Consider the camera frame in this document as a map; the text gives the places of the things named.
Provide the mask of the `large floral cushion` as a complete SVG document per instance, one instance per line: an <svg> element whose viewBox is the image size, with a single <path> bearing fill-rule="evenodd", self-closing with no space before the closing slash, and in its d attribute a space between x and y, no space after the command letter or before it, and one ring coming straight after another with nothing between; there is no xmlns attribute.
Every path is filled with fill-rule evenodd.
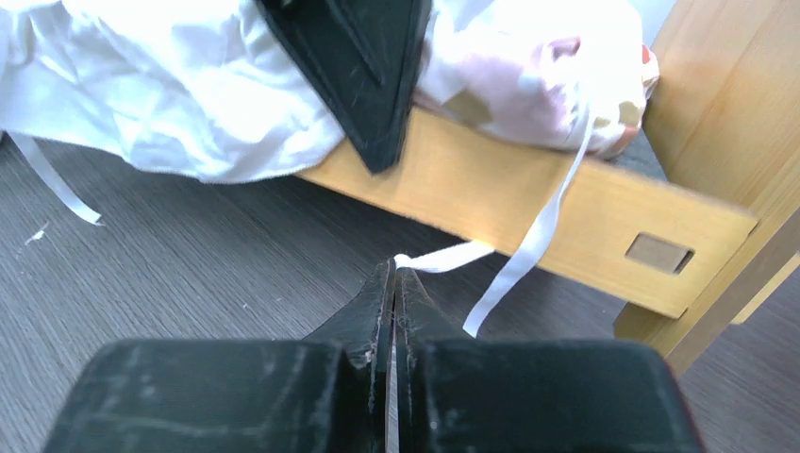
<svg viewBox="0 0 800 453"><path fill-rule="evenodd" d="M658 61L626 1L436 1L416 102L495 138L618 156ZM253 1L5 1L1 128L62 202L37 139L152 173L243 183L320 163L344 138Z"/></svg>

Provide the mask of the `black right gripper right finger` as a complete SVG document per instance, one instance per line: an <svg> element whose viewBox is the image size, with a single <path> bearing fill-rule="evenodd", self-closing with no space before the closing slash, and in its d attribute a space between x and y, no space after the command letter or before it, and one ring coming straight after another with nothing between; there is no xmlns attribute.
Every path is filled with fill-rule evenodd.
<svg viewBox="0 0 800 453"><path fill-rule="evenodd" d="M702 452L669 365L618 340L482 341L395 280L403 452Z"/></svg>

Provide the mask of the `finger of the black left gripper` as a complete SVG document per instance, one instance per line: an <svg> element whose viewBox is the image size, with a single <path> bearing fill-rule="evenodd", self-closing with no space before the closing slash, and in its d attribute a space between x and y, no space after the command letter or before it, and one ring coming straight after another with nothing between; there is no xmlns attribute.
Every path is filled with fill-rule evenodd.
<svg viewBox="0 0 800 453"><path fill-rule="evenodd" d="M379 174L399 161L420 72L428 1L259 1L262 17Z"/></svg>

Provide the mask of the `wooden pet bed frame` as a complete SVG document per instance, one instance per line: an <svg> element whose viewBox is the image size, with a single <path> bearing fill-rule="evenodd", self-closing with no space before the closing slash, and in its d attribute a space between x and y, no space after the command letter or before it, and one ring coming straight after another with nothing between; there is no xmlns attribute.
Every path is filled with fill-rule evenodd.
<svg viewBox="0 0 800 453"><path fill-rule="evenodd" d="M799 265L799 5L679 1L654 50L666 180L583 163L540 266L622 298L615 335L680 373ZM342 143L302 178L508 254L570 161L416 110L388 173Z"/></svg>

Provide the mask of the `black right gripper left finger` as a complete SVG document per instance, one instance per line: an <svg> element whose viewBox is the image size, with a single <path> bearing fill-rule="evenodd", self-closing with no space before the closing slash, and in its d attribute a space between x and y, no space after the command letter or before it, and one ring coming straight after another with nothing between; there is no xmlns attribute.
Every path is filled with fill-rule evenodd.
<svg viewBox="0 0 800 453"><path fill-rule="evenodd" d="M128 339L69 392L47 452L382 452L396 269L300 340Z"/></svg>

